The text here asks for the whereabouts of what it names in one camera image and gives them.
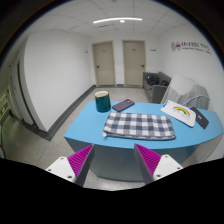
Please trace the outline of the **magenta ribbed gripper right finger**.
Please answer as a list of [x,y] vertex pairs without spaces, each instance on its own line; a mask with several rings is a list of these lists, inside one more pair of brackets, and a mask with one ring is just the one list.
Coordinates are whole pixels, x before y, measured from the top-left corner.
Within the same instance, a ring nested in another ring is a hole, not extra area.
[[182,166],[168,154],[159,155],[139,144],[134,145],[134,156],[146,184],[182,169]]

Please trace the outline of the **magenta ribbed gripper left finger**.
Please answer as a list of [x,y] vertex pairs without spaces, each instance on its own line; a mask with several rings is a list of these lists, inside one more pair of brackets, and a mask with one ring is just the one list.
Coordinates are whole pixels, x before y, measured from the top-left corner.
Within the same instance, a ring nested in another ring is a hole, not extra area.
[[94,155],[94,146],[90,145],[69,157],[59,157],[47,168],[47,171],[83,186]]

